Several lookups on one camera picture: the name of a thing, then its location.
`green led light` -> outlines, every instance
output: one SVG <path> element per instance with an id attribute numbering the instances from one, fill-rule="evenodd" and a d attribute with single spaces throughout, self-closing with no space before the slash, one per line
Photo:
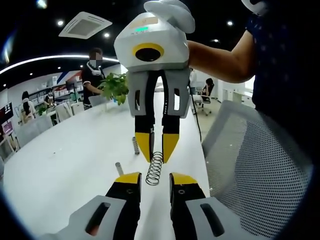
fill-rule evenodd
<path id="1" fill-rule="evenodd" d="M 147 26 L 138 27 L 138 28 L 135 29 L 136 32 L 142 32 L 142 31 L 145 31 L 145 30 L 148 30 L 148 27 L 147 27 Z"/>

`black ceiling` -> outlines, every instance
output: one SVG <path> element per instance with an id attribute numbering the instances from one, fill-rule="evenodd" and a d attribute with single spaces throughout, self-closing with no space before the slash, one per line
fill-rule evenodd
<path id="1" fill-rule="evenodd" d="M 103 50 L 104 57 L 115 57 L 113 47 L 116 36 L 138 14 L 147 0 L 47 0 L 47 8 L 37 8 L 36 0 L 5 1 L 2 5 L 0 45 L 4 46 L 10 36 L 14 36 L 10 62 L 0 64 L 0 70 L 12 64 L 37 57 L 84 54 L 93 47 Z M 189 40 L 212 47 L 231 50 L 244 32 L 250 12 L 241 0 L 182 0 L 191 10 L 196 22 L 196 30 L 188 34 Z M 79 12 L 88 12 L 112 22 L 112 25 L 91 38 L 77 39 L 58 37 L 63 27 L 57 20 L 68 23 Z M 40 60 L 14 67 L 0 74 L 0 91 L 18 83 L 46 74 L 79 70 L 84 59 Z M 105 62 L 103 68 L 114 63 Z"/>

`green plant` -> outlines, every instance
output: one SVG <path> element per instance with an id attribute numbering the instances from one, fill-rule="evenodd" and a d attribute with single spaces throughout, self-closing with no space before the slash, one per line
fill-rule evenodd
<path id="1" fill-rule="evenodd" d="M 98 87 L 107 99 L 115 99 L 118 105 L 124 104 L 129 92 L 127 75 L 110 73 Z"/>
<path id="2" fill-rule="evenodd" d="M 42 116 L 42 114 L 43 114 L 46 110 L 47 110 L 46 105 L 45 105 L 45 104 L 41 104 L 41 105 L 38 107 L 38 109 L 37 109 L 39 116 Z"/>

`black cable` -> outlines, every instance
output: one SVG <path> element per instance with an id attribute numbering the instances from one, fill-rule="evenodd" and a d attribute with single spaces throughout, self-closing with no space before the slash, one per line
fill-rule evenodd
<path id="1" fill-rule="evenodd" d="M 190 91 L 190 95 L 191 95 L 191 99 L 192 99 L 193 109 L 194 109 L 194 112 L 195 112 L 196 124 L 198 125 L 198 129 L 199 129 L 200 142 L 202 142 L 202 135 L 201 135 L 201 129 L 200 129 L 199 120 L 198 120 L 198 114 L 197 114 L 197 110 L 196 110 L 196 105 L 195 105 L 195 101 L 194 101 L 194 96 L 192 95 L 192 92 L 191 92 L 190 83 L 189 83 L 188 86 L 189 86 L 189 91 Z"/>

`yellow circular camera ring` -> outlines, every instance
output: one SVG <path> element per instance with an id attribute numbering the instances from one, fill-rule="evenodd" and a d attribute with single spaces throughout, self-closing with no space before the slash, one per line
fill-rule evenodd
<path id="1" fill-rule="evenodd" d="M 132 54 L 143 62 L 153 62 L 161 58 L 165 53 L 162 46 L 152 42 L 141 43 L 134 46 Z"/>

